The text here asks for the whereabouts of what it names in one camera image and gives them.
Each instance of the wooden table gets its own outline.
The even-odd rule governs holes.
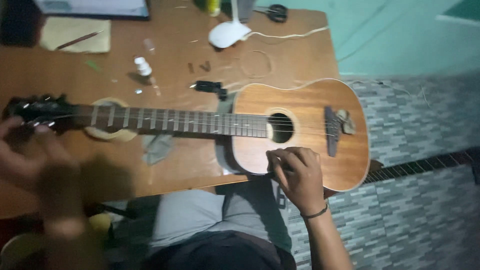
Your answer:
[[[100,98],[115,97],[136,107],[215,111],[216,95],[188,88],[195,80],[222,82],[231,92],[249,83],[289,88],[317,78],[339,77],[329,30],[306,38],[254,35],[217,52],[208,43],[208,32],[226,19],[209,17],[191,2],[182,1],[180,5],[180,1],[152,1],[150,22],[112,22],[111,51],[106,54],[0,47],[0,105],[4,108],[12,96],[66,93],[70,103],[90,104]],[[248,23],[253,31],[272,36],[303,34],[325,25],[325,13],[307,10],[290,10],[285,24],[273,23],[255,12]],[[145,38],[155,44],[154,55],[145,50]],[[133,55],[146,57],[161,96],[128,76],[135,72]],[[101,71],[85,64],[86,61],[93,61]],[[205,61],[210,61],[210,72],[199,68]],[[188,63],[194,66],[193,74]],[[143,92],[136,94],[137,88]],[[149,167],[141,159],[140,136],[127,143],[100,142],[81,131],[71,131],[61,138],[69,152],[89,168],[84,183],[86,201],[125,199],[246,180],[242,175],[224,175],[213,140],[175,138],[168,157]],[[35,210],[33,195],[0,184],[0,217]]]

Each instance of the person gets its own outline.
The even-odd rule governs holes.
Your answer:
[[[33,139],[41,151],[34,158],[13,151],[5,138],[22,124],[19,117],[0,124],[0,179],[37,195],[48,239],[48,268],[107,269],[100,244],[83,214],[79,163],[43,125],[35,127]],[[312,268],[352,269],[323,199],[319,154],[301,147],[267,154],[278,184],[304,217]],[[190,190],[162,197],[151,254],[143,268],[294,269],[278,206],[276,211],[265,208],[275,201],[269,196],[271,183],[258,180],[227,186],[234,188],[225,195]],[[276,214],[268,217],[269,212]],[[280,229],[272,229],[282,223]]]

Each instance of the gray shorts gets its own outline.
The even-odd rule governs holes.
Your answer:
[[[222,186],[225,195],[186,190],[162,195],[158,204],[151,252],[179,244],[197,233],[238,231],[290,252],[292,241],[269,179]]]

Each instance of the bracelet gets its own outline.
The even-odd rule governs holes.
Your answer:
[[[318,213],[316,213],[316,214],[314,214],[314,215],[311,215],[311,216],[304,216],[304,215],[302,215],[302,214],[300,214],[300,216],[303,217],[303,219],[305,219],[305,220],[307,220],[307,219],[312,219],[312,218],[321,216],[323,213],[327,212],[327,209],[328,209],[328,204],[326,203],[326,204],[325,204],[325,208],[324,208],[322,211],[320,211],[320,212],[318,212]]]

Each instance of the scissors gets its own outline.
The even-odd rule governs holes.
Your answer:
[[[267,17],[276,22],[284,23],[287,21],[287,11],[288,9],[284,5],[271,5],[269,7],[256,7],[255,11],[265,13]]]

